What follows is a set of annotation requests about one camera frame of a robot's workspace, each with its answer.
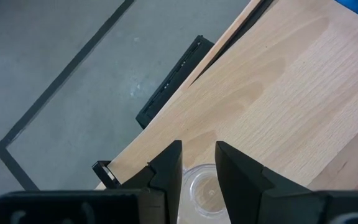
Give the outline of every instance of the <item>gray floor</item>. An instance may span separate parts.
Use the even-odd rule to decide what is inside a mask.
[[[40,189],[95,188],[91,165],[142,131],[136,114],[193,39],[217,41],[248,1],[136,1],[7,150]],[[121,3],[0,0],[0,139]],[[0,161],[0,193],[13,181]]]

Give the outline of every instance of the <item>black floor line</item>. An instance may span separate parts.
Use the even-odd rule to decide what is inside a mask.
[[[2,146],[0,142],[0,159],[11,171],[12,175],[21,184],[24,190],[39,190],[30,177],[24,172],[22,167],[16,162],[11,154]]]
[[[1,140],[3,147],[8,147],[10,143],[20,134],[20,132],[35,118],[38,112],[45,106],[47,101],[64,84],[79,64],[88,56],[100,40],[108,33],[111,27],[126,12],[134,0],[125,0],[112,16],[99,28],[95,35],[85,44],[85,46],[75,55],[73,60],[63,69],[58,77],[48,86],[34,104],[16,122],[12,129]]]

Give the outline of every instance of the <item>wooden tabletop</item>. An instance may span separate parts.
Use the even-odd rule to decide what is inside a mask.
[[[124,182],[175,139],[187,168],[226,141],[311,189],[358,189],[358,15],[280,0],[109,168]]]

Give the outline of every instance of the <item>gray concrete floor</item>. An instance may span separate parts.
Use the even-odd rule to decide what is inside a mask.
[[[91,165],[141,132],[136,114],[193,39],[217,41],[248,1],[136,1],[7,150],[42,190],[95,188]],[[0,139],[121,3],[0,0]],[[0,161],[0,194],[13,182]]]

